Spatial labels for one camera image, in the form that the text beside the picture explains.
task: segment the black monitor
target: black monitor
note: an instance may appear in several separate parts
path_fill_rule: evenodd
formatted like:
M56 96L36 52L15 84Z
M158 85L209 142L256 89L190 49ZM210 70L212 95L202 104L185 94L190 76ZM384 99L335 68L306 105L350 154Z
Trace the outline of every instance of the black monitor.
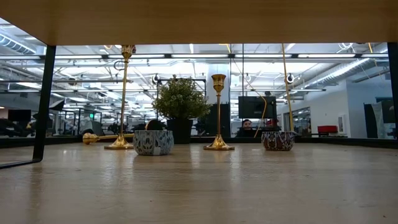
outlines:
M32 117L31 110L8 110L9 121L30 121Z
M276 97L263 96L267 101L264 118L276 119ZM261 119L264 111L264 100L260 96L239 96L239 118Z

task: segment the white wall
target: white wall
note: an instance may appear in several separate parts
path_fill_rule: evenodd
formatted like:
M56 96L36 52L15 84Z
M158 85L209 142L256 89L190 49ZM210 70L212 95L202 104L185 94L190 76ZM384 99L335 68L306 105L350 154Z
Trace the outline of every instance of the white wall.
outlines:
M318 133L318 126L334 125L338 126L338 117L345 114L346 121L349 121L348 100L346 91L346 81L343 80L337 86L328 86L323 92L310 92L304 100L292 101L292 111L310 108L312 133ZM278 105L277 114L289 112L287 105ZM346 122L346 134L351 137L349 122Z
M353 79L347 80L351 137L366 138L364 104L376 103L376 97L392 97L391 81L384 75L359 83L353 83Z

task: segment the table surface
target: table surface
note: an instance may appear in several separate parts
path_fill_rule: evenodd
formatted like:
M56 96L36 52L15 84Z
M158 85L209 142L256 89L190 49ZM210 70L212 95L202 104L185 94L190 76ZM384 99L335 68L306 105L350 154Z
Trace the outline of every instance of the table surface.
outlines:
M398 151L296 144L267 152L179 145L168 156L46 146L0 170L1 223L396 223ZM0 149L0 161L31 147Z

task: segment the person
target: person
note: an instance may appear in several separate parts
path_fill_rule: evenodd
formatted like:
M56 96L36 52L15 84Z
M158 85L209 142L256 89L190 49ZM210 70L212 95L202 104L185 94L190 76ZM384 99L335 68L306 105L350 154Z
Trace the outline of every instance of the person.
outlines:
M236 137L251 137L248 136L248 133L245 131L251 130L251 121L249 119L245 119L242 122L242 128L239 129L239 131L236 133Z

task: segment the gold candlestick holder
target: gold candlestick holder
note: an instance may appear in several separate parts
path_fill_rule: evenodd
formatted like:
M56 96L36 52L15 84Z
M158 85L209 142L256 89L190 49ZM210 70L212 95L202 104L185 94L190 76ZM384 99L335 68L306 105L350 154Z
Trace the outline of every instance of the gold candlestick holder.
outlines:
M124 104L126 98L126 83L127 83L127 68L129 63L129 58L132 54L136 53L135 45L122 45L122 55L124 57L124 76L123 76L123 90L122 90L122 108L121 108L121 118L120 118L120 134L116 141L110 146L105 146L104 149L133 149L134 146L129 144L123 135L123 121L124 121Z
M223 74L216 74L212 75L211 78L213 79L213 88L217 92L217 135L216 139L214 139L213 143L208 146L204 146L204 150L234 150L235 147L227 145L223 137L221 136L221 124L220 124L220 97L221 91L224 88L224 80L225 75Z

